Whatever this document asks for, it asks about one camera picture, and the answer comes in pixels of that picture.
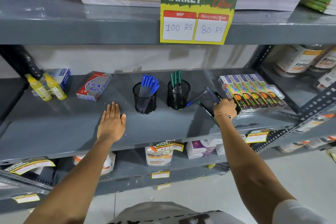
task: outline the beaded bracelet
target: beaded bracelet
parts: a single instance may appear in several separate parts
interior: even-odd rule
[[[228,117],[230,118],[230,120],[232,120],[231,115],[228,115],[228,114],[226,114],[225,112],[220,112],[220,113],[216,114],[216,115],[215,115],[215,118],[216,118],[216,116],[219,115],[219,114],[225,114],[226,116],[228,116]]]

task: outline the black mesh pen holder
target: black mesh pen holder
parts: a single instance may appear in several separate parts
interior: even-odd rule
[[[168,83],[167,105],[174,110],[182,110],[187,105],[190,84],[182,80],[181,87],[177,84],[174,88]]]
[[[140,95],[141,82],[133,87],[135,110],[140,114],[150,114],[156,109],[156,92],[153,96],[142,98]]]

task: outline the fingers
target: fingers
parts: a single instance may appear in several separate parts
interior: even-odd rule
[[[120,117],[120,108],[118,104],[115,104],[115,117],[119,118]]]
[[[121,125],[126,127],[126,114],[123,114],[120,119],[121,119]]]
[[[106,110],[103,111],[103,114],[101,115],[100,123],[102,123],[105,120]]]
[[[110,114],[110,117],[114,117],[116,114],[116,104],[115,102],[113,101],[112,102],[112,105],[111,105],[111,114]]]
[[[105,119],[108,119],[110,117],[110,114],[111,114],[111,105],[108,104],[106,108]]]

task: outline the glue bottle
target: glue bottle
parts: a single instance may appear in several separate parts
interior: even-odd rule
[[[52,78],[47,73],[44,73],[43,76],[47,82],[48,87],[53,91],[53,93],[59,100],[63,100],[67,97],[64,91],[61,89],[61,86],[54,78]]]
[[[51,94],[49,91],[45,89],[45,87],[40,83],[38,80],[36,80],[34,77],[32,77],[30,74],[26,74],[25,77],[27,78],[30,86],[35,90],[43,101],[49,101],[51,99]]]

